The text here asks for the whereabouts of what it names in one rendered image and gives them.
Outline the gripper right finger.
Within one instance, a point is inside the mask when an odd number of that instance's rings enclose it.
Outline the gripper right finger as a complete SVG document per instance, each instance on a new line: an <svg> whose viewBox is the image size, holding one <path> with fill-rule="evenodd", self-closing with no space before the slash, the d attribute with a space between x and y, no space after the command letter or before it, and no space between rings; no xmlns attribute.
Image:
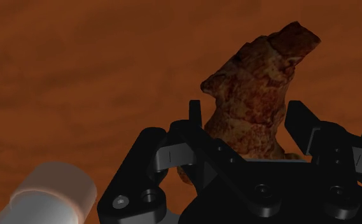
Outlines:
<svg viewBox="0 0 362 224"><path fill-rule="evenodd" d="M362 135L320 120L301 101L289 101L284 126L317 167L323 213L335 219L362 219Z"/></svg>

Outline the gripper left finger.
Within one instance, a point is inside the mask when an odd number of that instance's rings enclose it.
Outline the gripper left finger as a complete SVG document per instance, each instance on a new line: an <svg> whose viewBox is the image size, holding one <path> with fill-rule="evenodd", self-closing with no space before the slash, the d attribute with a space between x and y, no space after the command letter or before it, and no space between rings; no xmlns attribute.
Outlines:
<svg viewBox="0 0 362 224"><path fill-rule="evenodd" d="M167 209L160 183L180 166L197 196L180 214ZM281 196L261 163L245 161L202 129L200 102L169 130L149 127L135 143L97 205L100 224L251 224L279 212Z"/></svg>

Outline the brown mottled lumpy object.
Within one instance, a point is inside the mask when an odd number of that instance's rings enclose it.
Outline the brown mottled lumpy object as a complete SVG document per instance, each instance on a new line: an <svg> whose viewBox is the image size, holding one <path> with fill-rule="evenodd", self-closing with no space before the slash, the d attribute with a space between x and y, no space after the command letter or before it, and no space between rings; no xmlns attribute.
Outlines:
<svg viewBox="0 0 362 224"><path fill-rule="evenodd" d="M286 116L285 96L295 67L321 39L298 22L245 43L200 84L216 100L204 130L226 142L243 158L299 160L277 142Z"/></svg>

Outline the white cylinder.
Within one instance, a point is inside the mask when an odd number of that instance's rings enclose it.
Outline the white cylinder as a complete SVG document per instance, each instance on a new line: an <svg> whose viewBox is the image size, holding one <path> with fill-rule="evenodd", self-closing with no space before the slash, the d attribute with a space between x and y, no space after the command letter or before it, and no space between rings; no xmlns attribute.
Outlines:
<svg viewBox="0 0 362 224"><path fill-rule="evenodd" d="M0 224L84 224L96 198L92 178L81 169L45 162L12 193Z"/></svg>

